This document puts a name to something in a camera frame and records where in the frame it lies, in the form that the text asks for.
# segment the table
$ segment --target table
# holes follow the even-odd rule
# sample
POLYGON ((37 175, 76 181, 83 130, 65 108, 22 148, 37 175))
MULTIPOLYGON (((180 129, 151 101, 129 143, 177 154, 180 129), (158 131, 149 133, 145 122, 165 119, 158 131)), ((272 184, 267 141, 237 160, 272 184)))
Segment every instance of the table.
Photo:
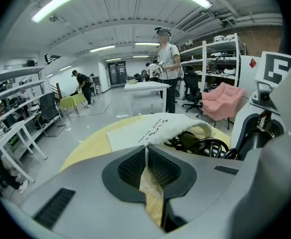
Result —
MULTIPOLYGON (((111 147, 108 142, 106 133, 112 130, 120 129, 131 123, 143 120, 147 116, 150 116, 150 115, 129 117, 129 118, 117 121, 115 123, 112 123, 108 126, 105 126, 104 128, 93 133, 69 155, 69 157, 66 159, 66 161, 62 165, 60 172, 67 169, 67 167, 77 162, 80 162, 82 160, 110 153, 111 147)), ((220 139, 223 142, 225 142, 227 146, 230 146, 230 137, 228 135, 224 134, 223 132, 219 131, 218 129, 214 127, 212 127, 212 130, 215 133, 214 138, 220 139)), ((190 128, 188 131, 190 131, 197 137, 202 135, 202 132, 203 132, 202 129, 198 126, 190 128)), ((142 181, 150 182, 152 180, 152 177, 153 175, 148 172, 147 168, 145 168, 143 175, 141 177, 141 183, 142 181)), ((157 222, 157 224, 160 225, 159 222, 162 217, 163 202, 161 201, 161 199, 158 199, 157 197, 153 196, 151 192, 147 192, 147 191, 143 191, 143 192, 146 194, 147 212, 150 213, 151 216, 157 222)))
POLYGON ((3 154, 5 158, 20 172, 23 176, 26 177, 27 180, 31 181, 32 183, 35 182, 35 180, 30 177, 16 162, 15 160, 7 153, 7 151, 4 148, 4 145, 15 135, 17 134, 21 142, 27 147, 29 152, 33 154, 34 152, 31 150, 29 146, 27 146, 27 143, 25 142, 24 138, 22 138, 20 134, 20 130, 22 129, 27 136, 28 140, 31 142, 32 145, 37 149, 38 153, 44 158, 47 159, 48 157, 42 152, 42 150, 38 147, 34 139, 31 137, 30 133, 28 132, 27 128, 25 127, 26 123, 29 122, 30 119, 22 120, 10 127, 10 130, 5 133, 2 137, 0 137, 0 151, 3 154))
POLYGON ((76 113, 79 115, 77 104, 81 103, 84 106, 84 108, 86 108, 85 105, 82 103, 85 100, 86 100, 85 96, 82 93, 78 93, 74 96, 67 96, 61 99, 60 106, 61 106, 61 109, 66 108, 67 115, 68 115, 68 108, 73 108, 76 111, 76 113))
POLYGON ((170 85, 159 82, 137 82, 136 84, 126 83, 124 91, 129 95, 129 115, 133 116, 133 95, 143 94, 152 91, 163 91, 163 113, 166 110, 166 92, 170 85))

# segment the red diamond sticker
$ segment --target red diamond sticker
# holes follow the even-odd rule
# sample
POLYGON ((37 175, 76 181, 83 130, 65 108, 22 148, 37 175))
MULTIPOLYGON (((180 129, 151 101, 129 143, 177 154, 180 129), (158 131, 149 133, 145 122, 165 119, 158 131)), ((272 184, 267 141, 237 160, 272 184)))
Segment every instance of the red diamond sticker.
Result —
POLYGON ((256 64, 257 64, 257 62, 255 61, 255 59, 252 58, 252 59, 250 60, 250 63, 249 63, 250 67, 251 67, 251 68, 254 68, 254 67, 256 66, 256 64))

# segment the brown wall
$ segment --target brown wall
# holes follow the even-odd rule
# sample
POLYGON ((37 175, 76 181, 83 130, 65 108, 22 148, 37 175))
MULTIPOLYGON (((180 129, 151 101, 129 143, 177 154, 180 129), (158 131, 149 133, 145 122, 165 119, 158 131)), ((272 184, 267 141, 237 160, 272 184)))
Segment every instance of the brown wall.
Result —
POLYGON ((206 40, 207 43, 213 42, 214 36, 226 36, 233 33, 237 33, 240 40, 246 44, 247 55, 261 57, 263 51, 278 52, 282 37, 282 28, 280 26, 258 26, 226 30, 195 40, 193 47, 200 46, 203 40, 206 40))

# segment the chair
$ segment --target chair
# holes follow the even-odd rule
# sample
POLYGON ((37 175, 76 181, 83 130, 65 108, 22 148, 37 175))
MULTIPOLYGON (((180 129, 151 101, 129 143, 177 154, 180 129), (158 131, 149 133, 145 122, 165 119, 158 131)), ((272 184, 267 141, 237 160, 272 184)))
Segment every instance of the chair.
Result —
POLYGON ((199 88, 198 88, 198 74, 195 73, 194 70, 188 70, 188 73, 184 74, 184 82, 186 85, 185 97, 187 100, 193 103, 183 104, 182 107, 190 106, 186 110, 186 112, 188 112, 188 110, 193 109, 193 108, 200 109, 202 105, 198 105, 198 102, 201 100, 201 93, 199 92, 199 88))
POLYGON ((238 88, 222 82, 213 91, 202 93, 203 107, 201 113, 196 117, 203 112, 206 113, 215 121, 214 127, 216 126, 216 121, 227 118, 227 128, 229 129, 229 118, 235 116, 236 107, 244 92, 245 89, 243 88, 238 88))
POLYGON ((56 108, 56 104, 55 104, 55 93, 50 92, 50 93, 45 94, 44 96, 39 98, 39 102, 40 102, 40 108, 41 108, 41 115, 45 119, 46 123, 49 123, 51 120, 53 120, 57 127, 63 127, 58 134, 48 135, 37 118, 37 121, 38 121, 41 129, 44 131, 44 133, 47 137, 59 136, 62 133, 62 131, 65 129, 66 125, 65 124, 57 125, 57 123, 55 122, 55 119, 54 119, 55 116, 59 115, 60 119, 61 119, 61 115, 60 115, 58 109, 56 108))

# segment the mesh office chair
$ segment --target mesh office chair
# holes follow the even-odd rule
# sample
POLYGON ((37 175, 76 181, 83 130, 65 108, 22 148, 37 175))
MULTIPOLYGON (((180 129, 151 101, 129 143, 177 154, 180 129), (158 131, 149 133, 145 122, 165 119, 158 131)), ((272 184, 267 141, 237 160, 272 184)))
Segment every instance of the mesh office chair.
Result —
POLYGON ((187 67, 188 73, 184 74, 184 82, 186 85, 186 90, 185 90, 185 97, 187 100, 190 102, 193 102, 192 104, 183 104, 182 107, 184 106, 190 106, 188 110, 197 108, 200 109, 202 107, 201 104, 198 104, 199 101, 201 100, 201 93, 199 92, 198 88, 198 74, 195 73, 194 68, 192 66, 187 67))
POLYGON ((51 92, 51 93, 47 93, 44 96, 42 96, 41 98, 39 98, 39 102, 40 102, 40 108, 41 108, 41 115, 43 116, 44 120, 46 123, 49 123, 49 121, 53 120, 54 123, 56 124, 57 127, 62 127, 61 131, 58 134, 54 134, 54 135, 48 135, 44 129, 44 127, 41 125, 41 123, 39 122, 38 118, 37 121, 41 127, 41 129, 44 131, 45 135, 47 137, 57 137, 59 136, 62 131, 65 129, 66 125, 58 125, 55 122, 55 117, 57 115, 59 115, 60 119, 61 119, 61 115, 58 111, 58 109, 56 108, 55 105, 55 93, 51 92))

